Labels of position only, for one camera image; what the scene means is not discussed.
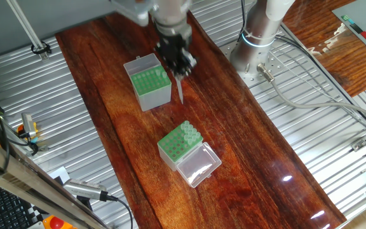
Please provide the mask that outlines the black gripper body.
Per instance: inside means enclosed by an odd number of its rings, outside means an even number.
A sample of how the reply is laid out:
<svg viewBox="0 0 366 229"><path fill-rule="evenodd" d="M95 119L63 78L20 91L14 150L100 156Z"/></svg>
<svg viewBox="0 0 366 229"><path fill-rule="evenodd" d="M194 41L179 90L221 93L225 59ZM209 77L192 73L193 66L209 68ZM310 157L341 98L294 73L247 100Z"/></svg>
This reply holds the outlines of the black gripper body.
<svg viewBox="0 0 366 229"><path fill-rule="evenodd" d="M162 33L159 34L159 42L155 47L169 69L173 69L173 66L184 67L182 51L188 51L188 48L189 44L180 34L166 36Z"/></svg>

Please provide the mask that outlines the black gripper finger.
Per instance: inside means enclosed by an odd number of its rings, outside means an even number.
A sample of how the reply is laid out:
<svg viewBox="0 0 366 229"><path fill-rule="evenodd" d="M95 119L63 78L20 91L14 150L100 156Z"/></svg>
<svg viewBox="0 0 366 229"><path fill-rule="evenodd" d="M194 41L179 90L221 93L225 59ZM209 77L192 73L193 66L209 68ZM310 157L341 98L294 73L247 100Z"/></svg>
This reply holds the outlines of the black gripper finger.
<svg viewBox="0 0 366 229"><path fill-rule="evenodd" d="M197 60L187 50L183 50L182 54L184 58L184 74L188 76L192 73L194 67L197 65Z"/></svg>
<svg viewBox="0 0 366 229"><path fill-rule="evenodd" d="M186 76L186 68L181 66L173 66L173 76L177 79L184 79Z"/></svg>

